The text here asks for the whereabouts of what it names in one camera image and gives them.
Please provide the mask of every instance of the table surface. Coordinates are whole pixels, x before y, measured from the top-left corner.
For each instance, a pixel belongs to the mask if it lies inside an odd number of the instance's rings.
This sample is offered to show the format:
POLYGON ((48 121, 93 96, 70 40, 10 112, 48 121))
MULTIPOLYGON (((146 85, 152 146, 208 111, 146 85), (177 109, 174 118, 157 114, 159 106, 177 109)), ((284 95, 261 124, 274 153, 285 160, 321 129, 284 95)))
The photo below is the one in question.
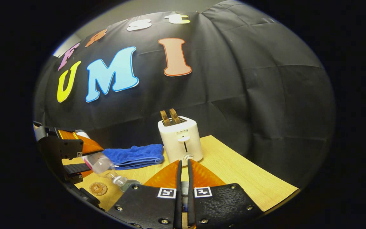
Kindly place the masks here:
MULTIPOLYGON (((213 136, 200 138, 203 159, 199 161, 210 171, 215 173, 226 184, 238 183, 262 211, 267 211, 298 190, 297 187, 282 181, 263 170, 256 164, 239 155, 213 136)), ((117 173, 128 179, 134 179, 144 184, 162 168, 169 165, 166 151, 163 150, 164 162, 132 170, 118 170, 117 173)), ((63 165, 84 163, 81 158, 63 159, 63 165)), ((182 168, 181 181, 189 181, 187 166, 182 168)), ((123 192, 110 179, 98 177, 92 173, 75 184, 77 188, 84 188, 90 192, 90 185, 94 182, 106 184, 108 191, 102 196, 95 196, 100 200, 100 207, 108 211, 123 192)))

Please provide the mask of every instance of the water bottle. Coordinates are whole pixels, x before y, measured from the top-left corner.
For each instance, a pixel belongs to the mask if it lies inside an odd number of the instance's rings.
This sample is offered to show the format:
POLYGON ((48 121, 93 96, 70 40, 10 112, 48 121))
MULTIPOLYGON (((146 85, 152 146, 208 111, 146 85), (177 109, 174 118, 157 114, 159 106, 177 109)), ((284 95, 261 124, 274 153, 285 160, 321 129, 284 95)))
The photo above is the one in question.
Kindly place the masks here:
MULTIPOLYGON (((76 134, 90 139, 87 133, 85 133, 81 129, 76 130, 76 134)), ((116 184, 120 187, 126 184, 126 181, 128 179, 116 173, 115 168, 118 166, 114 165, 111 160, 107 158, 106 155, 104 155, 102 152, 82 156, 81 158, 87 164, 87 166, 99 177, 108 178, 112 180, 113 184, 116 184)))

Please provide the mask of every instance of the folded towel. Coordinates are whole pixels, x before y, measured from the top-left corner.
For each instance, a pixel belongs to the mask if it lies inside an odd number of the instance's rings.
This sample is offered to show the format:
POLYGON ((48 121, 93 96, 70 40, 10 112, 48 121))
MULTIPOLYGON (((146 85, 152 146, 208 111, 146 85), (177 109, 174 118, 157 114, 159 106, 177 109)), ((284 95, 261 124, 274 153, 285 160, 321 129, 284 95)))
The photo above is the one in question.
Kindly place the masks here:
POLYGON ((131 149, 105 149, 103 154, 109 158, 116 170, 130 170, 156 165, 163 162, 163 146, 161 144, 133 146, 131 149))

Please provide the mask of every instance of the letter cutout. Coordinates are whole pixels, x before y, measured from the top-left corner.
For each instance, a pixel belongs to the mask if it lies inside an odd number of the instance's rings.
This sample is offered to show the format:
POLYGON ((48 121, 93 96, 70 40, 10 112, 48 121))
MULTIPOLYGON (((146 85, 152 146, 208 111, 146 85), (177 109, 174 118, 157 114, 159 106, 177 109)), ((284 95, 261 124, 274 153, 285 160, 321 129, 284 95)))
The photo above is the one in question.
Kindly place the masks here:
POLYGON ((172 23, 172 24, 187 24, 187 23, 190 23, 189 20, 183 20, 182 19, 183 17, 186 18, 186 17, 189 17, 189 16, 180 15, 179 13, 177 13, 177 14, 172 14, 172 15, 166 16, 165 18, 168 18, 169 22, 172 23))
POLYGON ((66 78, 69 70, 66 70, 65 72, 63 72, 63 74, 61 74, 61 76, 59 77, 58 87, 57 87, 57 101, 59 103, 63 102, 64 100, 67 99, 67 97, 69 97, 71 89, 73 88, 74 77, 76 76, 77 67, 80 65, 80 63, 81 63, 81 61, 76 62, 70 68, 69 83, 67 84, 67 88, 65 90, 63 90, 64 79, 66 78))
POLYGON ((185 43, 180 38, 163 38, 158 43, 165 48, 167 67, 164 74, 167 76, 185 75, 192 72, 192 68, 186 64, 182 45, 185 43))
POLYGON ((106 34, 106 29, 104 29, 103 31, 97 33, 96 35, 94 35, 89 42, 87 42, 87 44, 85 45, 85 47, 87 48, 88 46, 90 46, 91 44, 93 44, 94 42, 98 41, 99 39, 101 39, 104 35, 106 34))
POLYGON ((115 92, 135 87, 139 83, 139 79, 133 75, 132 69, 132 53, 135 50, 135 46, 119 50, 108 67, 102 59, 93 61, 87 66, 89 71, 88 92, 85 98, 87 103, 100 97, 100 92, 96 89, 96 82, 101 91, 108 94, 113 75, 115 75, 115 82, 112 90, 115 92))
POLYGON ((135 21, 135 22, 132 22, 131 24, 129 24, 129 27, 126 28, 126 30, 134 31, 134 30, 138 30, 138 29, 146 29, 152 25, 152 23, 150 23, 150 22, 151 22, 151 19, 138 20, 138 21, 135 21))
POLYGON ((57 69, 57 71, 59 71, 60 68, 65 66, 65 64, 67 63, 67 59, 70 58, 70 56, 73 54, 75 48, 77 48, 79 45, 80 45, 80 43, 77 43, 76 45, 74 45, 73 47, 71 47, 69 50, 67 50, 64 53, 63 60, 61 60, 61 64, 60 64, 59 68, 57 69))

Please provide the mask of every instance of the white toaster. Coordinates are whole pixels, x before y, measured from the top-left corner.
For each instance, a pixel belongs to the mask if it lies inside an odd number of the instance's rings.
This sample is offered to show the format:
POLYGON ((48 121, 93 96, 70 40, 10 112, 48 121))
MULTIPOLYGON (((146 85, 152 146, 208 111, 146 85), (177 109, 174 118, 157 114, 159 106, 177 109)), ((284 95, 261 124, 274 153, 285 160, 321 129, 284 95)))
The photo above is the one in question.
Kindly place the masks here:
POLYGON ((196 121, 183 116, 178 118, 180 123, 171 126, 165 126, 163 120, 159 121, 158 128, 169 163, 182 160, 182 166, 186 166, 188 159, 201 160, 203 152, 196 121))

